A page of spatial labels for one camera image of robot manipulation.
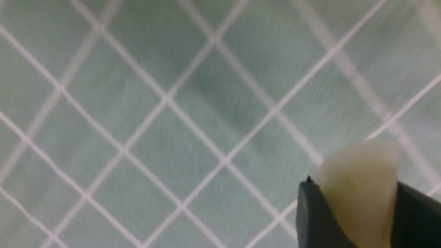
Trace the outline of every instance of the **tiled wall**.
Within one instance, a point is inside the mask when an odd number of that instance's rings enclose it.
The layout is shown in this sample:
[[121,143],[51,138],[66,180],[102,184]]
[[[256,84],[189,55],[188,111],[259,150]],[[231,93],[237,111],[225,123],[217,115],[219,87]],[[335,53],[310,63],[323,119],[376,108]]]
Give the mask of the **tiled wall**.
[[439,0],[1,0],[0,243],[296,247],[379,137],[441,199]]

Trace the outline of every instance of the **tile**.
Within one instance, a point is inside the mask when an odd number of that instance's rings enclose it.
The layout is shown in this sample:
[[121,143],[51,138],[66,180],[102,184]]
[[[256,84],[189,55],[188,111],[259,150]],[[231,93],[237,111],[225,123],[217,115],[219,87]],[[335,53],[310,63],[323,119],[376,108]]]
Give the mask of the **tile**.
[[139,240],[145,240],[175,209],[165,194],[123,160],[94,195]]
[[190,209],[228,247],[244,247],[273,218],[227,170],[222,169]]
[[437,200],[438,202],[441,202],[441,190],[438,190],[435,192],[432,196],[433,199]]
[[51,159],[86,189],[116,153],[64,98],[34,139]]
[[334,38],[340,40],[378,2],[353,0],[306,0],[326,24]]
[[86,204],[60,234],[60,239],[75,248],[134,248],[100,213]]
[[2,37],[0,68],[0,109],[19,128],[26,131],[49,96],[52,86]]
[[67,0],[15,0],[0,21],[57,78],[90,29]]
[[96,16],[99,17],[109,3],[109,0],[81,0],[84,5]]
[[277,225],[270,233],[268,233],[255,248],[298,248],[297,241],[291,238],[280,225]]
[[88,56],[69,91],[122,143],[136,131],[159,100],[104,41]]
[[236,5],[237,0],[210,1],[191,0],[202,16],[207,19],[213,28],[217,28]]
[[152,245],[152,248],[212,247],[210,240],[183,214],[168,227]]
[[365,139],[381,125],[333,62],[323,67],[283,111],[324,157]]
[[178,92],[176,102],[225,153],[267,112],[216,51]]
[[[379,137],[381,140],[396,141],[387,130]],[[400,161],[398,163],[398,181],[403,182],[412,188],[426,194],[433,187],[431,183],[424,177],[418,165],[410,158],[406,151],[400,145]]]
[[407,134],[441,176],[441,84],[437,84],[400,118]]
[[181,199],[219,162],[170,109],[155,120],[132,150]]
[[42,244],[46,234],[34,226],[21,211],[0,195],[0,240],[2,247],[34,247]]
[[9,159],[19,141],[20,138],[0,121],[0,169]]
[[31,149],[19,160],[3,188],[50,230],[79,198],[79,194]]
[[173,0],[125,1],[109,29],[165,89],[206,40]]
[[295,218],[297,218],[297,208],[295,208],[293,211],[291,211],[291,213],[289,213],[285,219],[287,221],[289,221],[294,227],[296,227],[295,225]]
[[285,0],[252,1],[224,39],[276,102],[325,55]]
[[388,1],[345,47],[393,112],[441,73],[441,50],[409,2]]
[[279,211],[297,198],[299,183],[317,168],[275,119],[233,162]]

